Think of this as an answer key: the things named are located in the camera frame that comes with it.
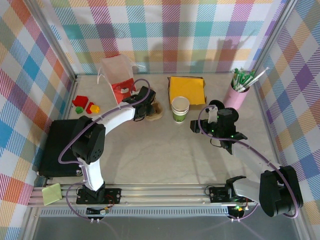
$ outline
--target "pen holder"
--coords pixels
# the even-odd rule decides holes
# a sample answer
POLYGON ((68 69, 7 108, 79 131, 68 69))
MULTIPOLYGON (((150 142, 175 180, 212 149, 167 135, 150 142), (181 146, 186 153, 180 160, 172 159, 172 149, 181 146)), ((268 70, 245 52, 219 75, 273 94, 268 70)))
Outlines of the pen holder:
POLYGON ((226 108, 234 108, 235 110, 238 110, 242 103, 244 102, 250 87, 248 87, 243 92, 238 92, 234 90, 233 88, 233 81, 231 81, 231 84, 228 87, 228 90, 226 91, 226 94, 224 96, 223 104, 226 108))

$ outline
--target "toy block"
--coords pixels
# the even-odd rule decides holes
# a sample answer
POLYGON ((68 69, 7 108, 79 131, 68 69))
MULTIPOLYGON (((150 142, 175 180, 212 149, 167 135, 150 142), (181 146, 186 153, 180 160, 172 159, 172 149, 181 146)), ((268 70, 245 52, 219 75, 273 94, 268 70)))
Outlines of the toy block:
POLYGON ((84 112, 84 108, 83 108, 82 106, 77 106, 77 107, 75 108, 75 112, 76 112, 77 114, 82 114, 82 113, 84 112))
POLYGON ((100 112, 100 107, 97 106, 97 105, 92 105, 92 106, 90 107, 90 111, 93 112, 93 113, 95 113, 95 114, 98 114, 98 113, 100 112))
POLYGON ((76 96, 75 100, 72 100, 72 103, 75 107, 82 107, 86 109, 89 98, 87 96, 76 96))
POLYGON ((85 111, 87 114, 92 114, 92 111, 90 110, 92 105, 94 105, 94 103, 91 101, 91 102, 89 102, 88 106, 86 107, 85 111))

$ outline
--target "green paper cup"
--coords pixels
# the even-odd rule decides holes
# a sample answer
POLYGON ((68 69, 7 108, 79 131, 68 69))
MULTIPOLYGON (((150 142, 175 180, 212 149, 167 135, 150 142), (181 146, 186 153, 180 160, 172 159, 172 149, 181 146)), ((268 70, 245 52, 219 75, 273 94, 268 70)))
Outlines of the green paper cup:
POLYGON ((189 100, 183 96, 177 96, 172 101, 172 113, 173 113, 173 119, 177 123, 182 123, 187 116, 187 113, 189 111, 189 100))

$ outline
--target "checkered backdrop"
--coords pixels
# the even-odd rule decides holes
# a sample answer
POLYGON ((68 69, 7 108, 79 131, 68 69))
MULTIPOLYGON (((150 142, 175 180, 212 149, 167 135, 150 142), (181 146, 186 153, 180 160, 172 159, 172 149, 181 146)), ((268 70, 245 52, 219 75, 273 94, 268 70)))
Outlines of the checkered backdrop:
POLYGON ((320 239, 320 2, 301 0, 264 63, 258 83, 281 161, 298 175, 320 239))
POLYGON ((0 240, 14 240, 71 80, 23 1, 0 6, 0 240))
POLYGON ((286 0, 39 0, 74 71, 119 53, 140 73, 249 69, 286 0))

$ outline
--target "yellow napkin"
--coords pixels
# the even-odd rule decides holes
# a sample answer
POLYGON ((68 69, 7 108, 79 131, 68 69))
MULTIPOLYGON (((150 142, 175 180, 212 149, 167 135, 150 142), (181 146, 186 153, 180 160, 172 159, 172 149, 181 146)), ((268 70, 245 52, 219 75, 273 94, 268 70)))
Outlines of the yellow napkin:
POLYGON ((205 104, 205 81, 198 77, 172 76, 170 77, 170 103, 175 97, 185 97, 190 105, 205 104))

